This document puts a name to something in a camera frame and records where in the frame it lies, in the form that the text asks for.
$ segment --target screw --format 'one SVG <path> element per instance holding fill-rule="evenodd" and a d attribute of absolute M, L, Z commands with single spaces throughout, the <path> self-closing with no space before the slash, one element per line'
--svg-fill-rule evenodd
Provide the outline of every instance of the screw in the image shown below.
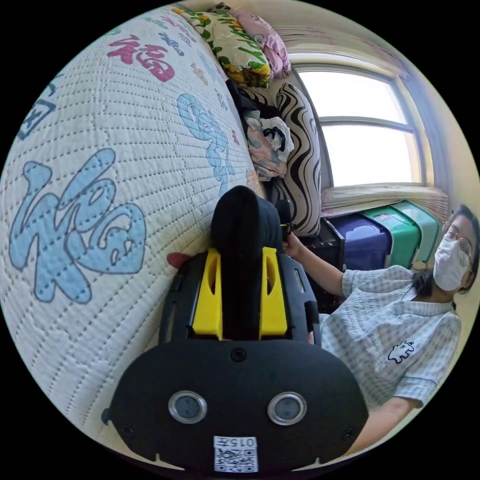
<path fill-rule="evenodd" d="M 341 434 L 341 439 L 342 440 L 348 440 L 352 434 L 353 434 L 354 430 L 353 428 L 347 428 L 342 434 Z"/>
<path fill-rule="evenodd" d="M 131 426 L 123 425 L 121 431 L 126 437 L 133 437 L 134 436 L 134 429 Z"/>
<path fill-rule="evenodd" d="M 243 348 L 234 348 L 230 352 L 230 358 L 234 362 L 243 362 L 247 358 L 247 353 Z"/>

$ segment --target glasses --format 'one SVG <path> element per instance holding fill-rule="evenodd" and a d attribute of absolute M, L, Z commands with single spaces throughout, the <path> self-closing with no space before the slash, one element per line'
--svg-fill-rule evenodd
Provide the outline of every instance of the glasses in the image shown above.
<path fill-rule="evenodd" d="M 450 242 L 458 241 L 458 248 L 468 257 L 468 261 L 472 262 L 472 246 L 470 242 L 463 237 L 459 238 L 459 233 L 455 230 L 447 230 L 444 238 Z"/>

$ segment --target window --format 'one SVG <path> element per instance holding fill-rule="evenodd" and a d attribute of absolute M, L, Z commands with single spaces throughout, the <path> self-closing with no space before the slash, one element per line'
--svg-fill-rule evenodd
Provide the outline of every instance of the window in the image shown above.
<path fill-rule="evenodd" d="M 334 187 L 422 182 L 415 129 L 389 79 L 297 71 L 322 126 Z"/>

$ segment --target logo on shirt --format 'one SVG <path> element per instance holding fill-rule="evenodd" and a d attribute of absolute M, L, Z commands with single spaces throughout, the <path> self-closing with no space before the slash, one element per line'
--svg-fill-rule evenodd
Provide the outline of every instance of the logo on shirt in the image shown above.
<path fill-rule="evenodd" d="M 412 352 L 415 351 L 412 341 L 403 341 L 399 345 L 395 345 L 388 354 L 389 360 L 395 360 L 395 363 L 401 364 L 403 360 L 407 359 Z"/>

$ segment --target camera lens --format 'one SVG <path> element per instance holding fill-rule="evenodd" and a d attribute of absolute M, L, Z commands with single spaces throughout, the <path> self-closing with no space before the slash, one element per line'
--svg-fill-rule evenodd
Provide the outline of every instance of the camera lens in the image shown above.
<path fill-rule="evenodd" d="M 287 391 L 273 397 L 268 404 L 270 420 L 277 425 L 289 426 L 299 422 L 307 412 L 307 402 L 298 393 Z"/>
<path fill-rule="evenodd" d="M 170 415 L 183 424 L 196 424 L 207 414 L 207 402 L 193 391 L 182 390 L 168 401 Z"/>

